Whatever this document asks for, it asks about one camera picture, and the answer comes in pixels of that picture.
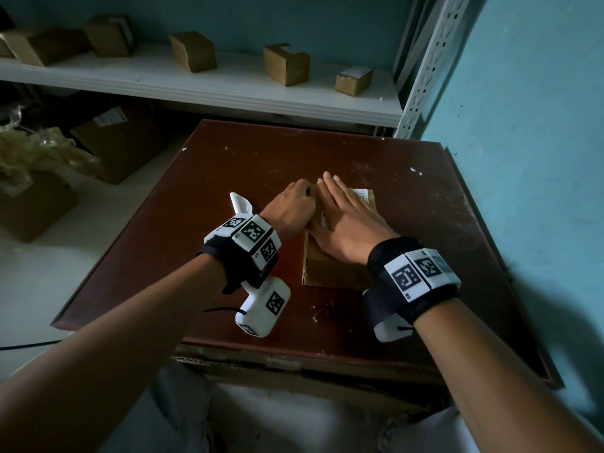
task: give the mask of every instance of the brown tabletop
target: brown tabletop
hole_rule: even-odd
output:
[[[229,193],[257,213],[290,182],[323,171],[371,188],[400,234],[436,248],[463,281],[461,298],[541,377],[550,374],[516,298],[438,143],[202,121],[53,325],[76,330],[190,260],[203,237],[233,215]],[[417,334],[379,342],[360,293],[302,286],[304,236],[283,243],[273,275],[291,299],[266,338],[246,335],[232,312],[200,315],[185,342],[227,349],[434,372]],[[239,307],[242,289],[212,305]]]

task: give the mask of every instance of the white shelf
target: white shelf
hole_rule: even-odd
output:
[[[0,59],[0,80],[118,93],[185,103],[397,127],[402,108],[389,72],[375,70],[358,97],[334,90],[345,66],[310,60],[310,80],[283,87],[264,73],[264,59],[217,52],[218,68],[189,73],[171,46],[141,44],[134,56],[99,58],[92,52],[44,68]]]

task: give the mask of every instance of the blue wall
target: blue wall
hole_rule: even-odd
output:
[[[94,14],[130,15],[140,39],[198,30],[217,49],[260,55],[290,42],[312,59],[391,70],[412,0],[0,0],[24,26],[80,27]]]
[[[559,395],[600,430],[603,13],[604,0],[486,0],[422,136],[453,155],[566,384]]]

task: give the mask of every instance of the crumpled plastic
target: crumpled plastic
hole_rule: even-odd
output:
[[[30,172],[52,171],[60,175],[65,167],[81,173],[100,159],[76,146],[57,127],[33,131],[21,126],[22,106],[9,110],[10,122],[0,126],[0,191],[11,197],[33,184]]]

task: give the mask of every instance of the white floor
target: white floor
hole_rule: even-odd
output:
[[[51,321],[159,180],[184,136],[119,185],[68,176],[78,205],[32,243],[0,238],[0,347],[61,339]],[[0,351],[0,381],[48,347]],[[211,419],[229,452],[371,452],[379,417],[300,394],[217,385]]]

